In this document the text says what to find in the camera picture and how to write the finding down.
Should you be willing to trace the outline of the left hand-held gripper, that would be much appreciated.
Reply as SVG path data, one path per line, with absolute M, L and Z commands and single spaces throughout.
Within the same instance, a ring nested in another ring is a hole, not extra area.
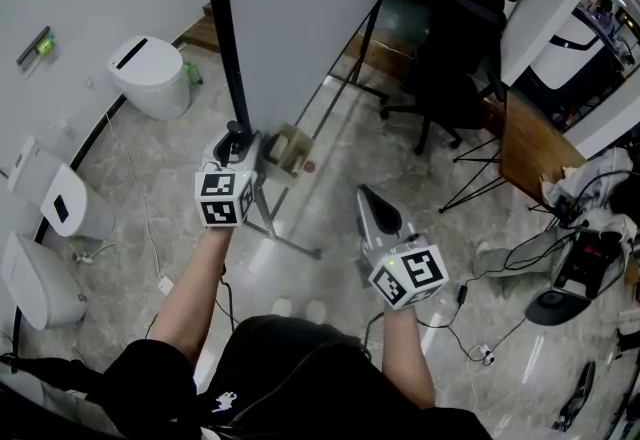
M 219 133 L 206 145 L 194 181 L 196 209 L 205 227 L 237 227 L 245 221 L 255 201 L 261 143 L 262 134 L 255 131 L 250 141 L 243 142 L 234 155 L 234 164 L 229 166 L 229 131 Z

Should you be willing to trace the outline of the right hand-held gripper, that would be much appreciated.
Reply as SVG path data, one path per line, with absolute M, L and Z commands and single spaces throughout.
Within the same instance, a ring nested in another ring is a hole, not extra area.
M 356 192 L 360 264 L 366 284 L 393 310 L 424 301 L 449 282 L 436 244 L 416 236 L 411 211 L 398 197 L 360 184 Z

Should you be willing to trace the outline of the white board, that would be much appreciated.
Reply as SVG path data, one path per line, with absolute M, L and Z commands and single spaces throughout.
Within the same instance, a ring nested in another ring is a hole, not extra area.
M 381 0 L 210 0 L 233 132 L 265 141 L 304 115 Z

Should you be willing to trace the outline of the grey black robot base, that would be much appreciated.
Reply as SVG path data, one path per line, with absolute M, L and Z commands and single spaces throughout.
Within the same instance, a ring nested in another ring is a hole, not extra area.
M 634 239 L 613 230 L 581 225 L 561 238 L 559 262 L 549 284 L 524 311 L 527 321 L 545 327 L 564 324 L 582 312 L 626 272 Z

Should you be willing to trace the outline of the person's right forearm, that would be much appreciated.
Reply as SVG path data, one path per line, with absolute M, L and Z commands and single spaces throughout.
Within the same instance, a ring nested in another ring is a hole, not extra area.
M 436 406 L 436 392 L 422 351 L 418 321 L 413 307 L 383 314 L 382 373 L 420 409 Z

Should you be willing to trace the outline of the person's left forearm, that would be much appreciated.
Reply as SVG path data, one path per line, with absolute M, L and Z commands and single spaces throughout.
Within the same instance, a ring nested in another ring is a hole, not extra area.
M 186 269 L 164 299 L 149 338 L 180 351 L 196 366 L 211 325 L 233 228 L 207 228 Z

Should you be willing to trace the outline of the beige accessory box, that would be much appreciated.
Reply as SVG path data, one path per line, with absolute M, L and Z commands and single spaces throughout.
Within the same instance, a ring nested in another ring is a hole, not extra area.
M 260 160 L 268 179 L 294 187 L 314 147 L 314 140 L 303 130 L 284 123 L 265 142 Z

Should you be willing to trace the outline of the white toilet black slot lid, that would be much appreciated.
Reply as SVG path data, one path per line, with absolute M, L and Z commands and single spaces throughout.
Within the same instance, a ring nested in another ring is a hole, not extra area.
M 147 116 L 169 121 L 188 110 L 185 61 L 170 43 L 152 36 L 134 36 L 112 53 L 107 65 L 115 86 Z

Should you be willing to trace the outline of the brown wooden staircase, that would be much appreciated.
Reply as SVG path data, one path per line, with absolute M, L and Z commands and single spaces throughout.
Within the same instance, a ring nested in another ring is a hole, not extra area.
M 194 45 L 214 53 L 220 52 L 216 26 L 210 3 L 203 6 L 203 16 L 187 28 L 178 37 L 176 43 L 178 45 Z

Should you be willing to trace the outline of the white plug socket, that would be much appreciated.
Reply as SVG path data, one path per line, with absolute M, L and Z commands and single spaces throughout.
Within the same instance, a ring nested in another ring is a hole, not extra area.
M 468 360 L 487 367 L 494 364 L 496 357 L 489 346 L 484 344 L 473 346 L 468 352 Z

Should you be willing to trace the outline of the black office chair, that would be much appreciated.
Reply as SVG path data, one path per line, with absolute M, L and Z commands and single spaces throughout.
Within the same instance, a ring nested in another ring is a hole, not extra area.
M 482 127 L 482 100 L 472 75 L 486 64 L 491 90 L 500 82 L 500 42 L 506 26 L 504 0 L 434 0 L 428 35 L 415 53 L 406 91 L 411 106 L 386 106 L 390 113 L 414 113 L 423 118 L 415 153 L 423 153 L 431 124 L 461 143 L 457 130 Z

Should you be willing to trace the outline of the white toilet black square panel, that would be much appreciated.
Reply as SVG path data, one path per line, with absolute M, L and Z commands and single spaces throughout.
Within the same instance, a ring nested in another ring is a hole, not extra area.
M 106 240 L 116 222 L 109 203 L 66 164 L 55 174 L 41 213 L 62 237 Z

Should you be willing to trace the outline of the wooden table black legs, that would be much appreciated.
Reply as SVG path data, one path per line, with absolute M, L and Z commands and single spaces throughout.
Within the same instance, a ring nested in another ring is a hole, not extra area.
M 439 211 L 444 213 L 509 183 L 534 201 L 534 210 L 551 212 L 541 182 L 557 182 L 566 168 L 581 166 L 585 158 L 516 95 L 509 93 L 502 106 L 489 106 L 496 135 L 454 158 L 456 163 L 479 163 L 481 168 Z

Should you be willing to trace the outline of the person's black clothing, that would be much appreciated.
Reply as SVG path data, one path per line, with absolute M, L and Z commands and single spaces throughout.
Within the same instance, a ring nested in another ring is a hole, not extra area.
M 411 403 L 358 339 L 280 316 L 243 321 L 204 392 L 181 352 L 144 339 L 94 399 L 129 440 L 492 440 L 467 410 Z

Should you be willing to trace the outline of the plain white toilet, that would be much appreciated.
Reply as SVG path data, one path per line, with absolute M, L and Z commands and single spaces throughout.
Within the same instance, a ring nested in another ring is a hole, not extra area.
M 86 313 L 86 298 L 61 257 L 14 231 L 7 239 L 0 277 L 38 331 L 75 323 Z

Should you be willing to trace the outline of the black long tool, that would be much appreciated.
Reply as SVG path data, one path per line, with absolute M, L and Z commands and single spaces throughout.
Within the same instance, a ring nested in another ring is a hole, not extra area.
M 575 418 L 587 402 L 595 380 L 596 362 L 585 364 L 580 374 L 574 393 L 561 408 L 551 428 L 560 432 L 567 432 Z

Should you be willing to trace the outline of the white black curved machine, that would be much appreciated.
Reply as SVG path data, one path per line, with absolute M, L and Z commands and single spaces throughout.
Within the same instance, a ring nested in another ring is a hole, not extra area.
M 603 57 L 613 71 L 621 71 L 634 62 L 625 42 L 622 47 L 606 33 L 600 23 L 582 6 L 576 6 L 564 24 L 522 74 L 545 92 L 567 91 L 580 80 L 578 74 Z

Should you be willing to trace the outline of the black wall shelf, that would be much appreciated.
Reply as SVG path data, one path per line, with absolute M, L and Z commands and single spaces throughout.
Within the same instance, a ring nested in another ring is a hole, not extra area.
M 33 60 L 40 54 L 39 47 L 50 35 L 51 27 L 45 26 L 16 59 L 16 64 L 22 72 L 26 71 Z

